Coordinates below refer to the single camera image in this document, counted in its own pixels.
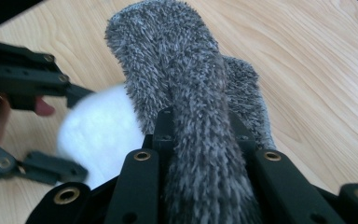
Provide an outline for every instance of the white fur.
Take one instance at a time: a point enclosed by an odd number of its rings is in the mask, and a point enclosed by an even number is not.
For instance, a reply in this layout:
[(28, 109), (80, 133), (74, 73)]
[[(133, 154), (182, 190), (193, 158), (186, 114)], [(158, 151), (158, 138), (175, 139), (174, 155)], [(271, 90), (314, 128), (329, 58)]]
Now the white fur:
[(67, 115), (59, 130), (57, 155), (89, 171), (92, 189), (119, 175), (127, 154), (141, 148), (145, 136), (124, 84), (93, 93)]

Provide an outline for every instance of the black clamp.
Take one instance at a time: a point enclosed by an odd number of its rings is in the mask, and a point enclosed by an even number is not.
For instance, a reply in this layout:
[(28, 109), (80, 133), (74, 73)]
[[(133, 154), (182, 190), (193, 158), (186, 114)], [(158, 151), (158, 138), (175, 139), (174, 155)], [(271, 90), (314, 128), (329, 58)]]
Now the black clamp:
[[(249, 161), (246, 169), (263, 223), (358, 223), (358, 184), (344, 185), (338, 196), (318, 189), (281, 152), (255, 149), (254, 138), (234, 113), (230, 122)], [(127, 155), (119, 176), (94, 190), (74, 182), (52, 189), (26, 223), (164, 223), (161, 194), (173, 154), (172, 127), (172, 109), (161, 110), (154, 134)]]
[[(54, 61), (50, 54), (0, 43), (0, 93), (7, 97), (11, 108), (34, 110), (35, 97), (44, 95), (64, 96), (71, 108), (92, 93), (70, 83)], [(54, 185), (57, 181), (82, 181), (87, 170), (40, 152), (31, 152), (20, 162), (0, 148), (0, 178), (13, 175)]]
[(24, 161), (17, 161), (0, 148), (0, 178), (20, 176), (49, 185), (57, 181), (83, 181), (87, 170), (73, 161), (67, 161), (43, 154), (30, 152)]

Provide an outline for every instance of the wooden table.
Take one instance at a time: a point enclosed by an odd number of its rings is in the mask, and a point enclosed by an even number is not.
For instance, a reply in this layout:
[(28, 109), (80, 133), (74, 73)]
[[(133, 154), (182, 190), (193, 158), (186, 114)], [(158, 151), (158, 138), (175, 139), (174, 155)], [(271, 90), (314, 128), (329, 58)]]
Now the wooden table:
[[(72, 82), (99, 91), (124, 80), (105, 44), (107, 20), (132, 2), (49, 0), (0, 27), (0, 41), (52, 53)], [(337, 193), (358, 182), (358, 2), (355, 0), (188, 1), (221, 52), (260, 75), (280, 151), (314, 185)], [(54, 153), (68, 110), (48, 98), (54, 117), (13, 111), (2, 144), (22, 159)], [(0, 224), (24, 223), (50, 186), (0, 180)]]

